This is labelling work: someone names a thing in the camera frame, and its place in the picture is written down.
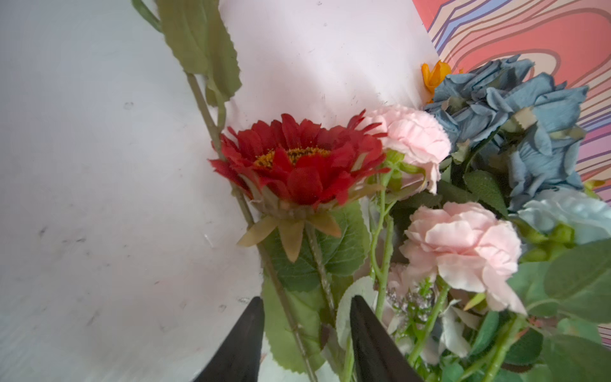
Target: pink patterned background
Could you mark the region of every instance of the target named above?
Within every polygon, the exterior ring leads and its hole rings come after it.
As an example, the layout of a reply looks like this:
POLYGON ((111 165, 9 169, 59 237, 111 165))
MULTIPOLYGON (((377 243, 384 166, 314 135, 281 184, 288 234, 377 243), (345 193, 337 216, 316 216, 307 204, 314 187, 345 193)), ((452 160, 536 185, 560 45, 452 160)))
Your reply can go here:
MULTIPOLYGON (((569 87, 588 85, 579 125, 588 131, 577 171, 604 180, 611 202, 611 0, 413 0, 443 61, 455 73, 522 53, 569 87)), ((611 326, 601 326, 611 347, 611 326)))

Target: flower center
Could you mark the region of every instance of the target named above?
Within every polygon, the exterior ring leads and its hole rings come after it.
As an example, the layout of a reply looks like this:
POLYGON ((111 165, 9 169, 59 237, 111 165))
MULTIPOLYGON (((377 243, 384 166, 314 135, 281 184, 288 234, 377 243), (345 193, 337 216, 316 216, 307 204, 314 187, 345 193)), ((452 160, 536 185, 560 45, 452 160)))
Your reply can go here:
MULTIPOLYGON (((267 167, 268 169, 272 168, 272 165, 274 163, 274 155, 276 154, 275 150, 270 150, 267 154, 264 155, 260 155, 257 160, 255 161, 255 164, 257 166, 261 166, 261 167, 267 167)), ((291 161, 291 163, 293 165, 295 165, 295 163, 297 163, 297 161, 302 157, 302 156, 312 156, 312 155, 322 155, 322 156, 329 156, 329 154, 331 154, 331 151, 329 150, 325 150, 325 149, 321 149, 319 147, 306 147, 304 149, 290 149, 287 150, 287 154, 288 154, 288 159, 291 161)))

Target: white surface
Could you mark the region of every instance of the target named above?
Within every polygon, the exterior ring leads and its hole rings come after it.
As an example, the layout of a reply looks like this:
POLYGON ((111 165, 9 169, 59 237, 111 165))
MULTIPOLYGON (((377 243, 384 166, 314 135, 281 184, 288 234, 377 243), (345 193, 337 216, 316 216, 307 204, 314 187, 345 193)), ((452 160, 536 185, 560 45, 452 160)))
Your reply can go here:
MULTIPOLYGON (((428 97, 419 67, 437 56, 409 1, 226 0, 222 14, 237 128, 428 97)), ((260 291, 212 157, 178 62, 128 0, 0 2, 0 381, 200 371, 260 291)), ((268 356, 260 380, 277 372, 268 356)))

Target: red gerbera daisy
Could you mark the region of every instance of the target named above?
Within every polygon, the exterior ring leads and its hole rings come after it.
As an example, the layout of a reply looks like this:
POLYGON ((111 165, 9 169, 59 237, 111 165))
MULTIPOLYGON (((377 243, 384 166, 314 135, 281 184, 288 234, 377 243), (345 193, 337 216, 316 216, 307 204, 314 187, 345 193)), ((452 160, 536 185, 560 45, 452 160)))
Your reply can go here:
POLYGON ((211 162, 250 199, 257 199, 255 194, 267 187, 285 210, 299 206, 316 210, 334 200, 343 205, 350 189, 380 172, 376 167, 385 159, 379 136, 366 133, 378 123, 355 130, 364 113, 352 117, 347 127, 330 130, 307 119, 297 123, 289 114, 282 114, 281 122, 259 121, 239 133, 229 128, 237 142, 221 136, 227 161, 211 162))

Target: eucalyptus leaf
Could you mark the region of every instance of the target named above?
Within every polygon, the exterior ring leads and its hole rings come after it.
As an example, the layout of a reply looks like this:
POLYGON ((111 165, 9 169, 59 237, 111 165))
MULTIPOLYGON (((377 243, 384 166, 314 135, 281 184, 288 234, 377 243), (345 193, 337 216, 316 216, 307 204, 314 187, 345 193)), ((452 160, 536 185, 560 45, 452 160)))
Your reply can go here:
POLYGON ((454 362, 453 364, 449 364, 443 369, 441 382, 456 382, 463 375, 463 372, 464 369, 460 363, 458 363, 458 361, 454 362))
POLYGON ((588 321, 611 321, 611 239, 564 252, 551 263, 545 291, 559 309, 588 321))
POLYGON ((543 358, 554 382, 605 382, 611 375, 611 351, 581 337, 546 337, 543 358))
MULTIPOLYGON (((281 367, 297 373, 305 373, 301 354, 295 343, 295 337, 278 299, 278 294, 267 275, 263 278, 261 291, 265 310, 265 336, 274 360, 281 367)), ((289 292, 287 298, 295 320, 299 323, 304 346, 314 370, 324 364, 320 344, 320 311, 326 303, 320 287, 309 292, 289 292)))
POLYGON ((552 372, 547 365, 534 365, 526 373, 520 374, 522 382, 553 382, 552 372))
POLYGON ((541 354, 543 336, 535 330, 528 330, 507 351, 505 363, 510 365, 532 365, 541 354))
MULTIPOLYGON (((332 215, 342 229, 342 237, 336 238, 320 231, 316 232, 323 253, 324 267, 333 276, 351 276, 365 261, 369 248, 369 232, 358 202, 333 211, 332 215)), ((295 263, 291 263, 287 258, 278 230, 263 240, 263 244, 269 251, 278 278, 285 288, 306 292, 320 285, 316 263, 307 240, 302 241, 295 263)))
POLYGON ((497 180, 489 172, 476 170, 464 174, 464 182, 474 195, 501 215, 509 215, 497 180))
POLYGON ((444 180, 440 180, 437 183, 437 193, 441 195, 446 202, 467 203, 476 202, 478 200, 477 196, 472 193, 462 188, 458 188, 444 180))
POLYGON ((507 280, 507 284, 516 292, 529 313, 539 317, 550 317, 558 311, 558 304, 550 301, 545 293, 543 281, 545 280, 548 262, 522 263, 518 266, 518 272, 507 280))
POLYGON ((499 313, 491 310, 486 314, 486 317, 481 323, 477 336, 473 341, 473 345, 471 345, 470 355, 475 356, 488 348, 498 328, 499 313))
POLYGON ((602 343, 601 335, 598 332, 598 325, 581 318, 563 318, 558 322, 557 329, 559 334, 568 334, 585 338, 598 344, 602 343))
POLYGON ((161 31, 184 70, 206 79, 209 101, 229 101, 240 88, 240 68, 218 0, 158 0, 161 31))
MULTIPOLYGON (((484 371, 478 370, 467 379, 467 382, 481 382, 484 380, 484 376, 484 371)), ((522 382, 522 378, 520 378, 520 374, 513 373, 509 370, 500 369, 497 375, 494 377, 494 382, 522 382)))

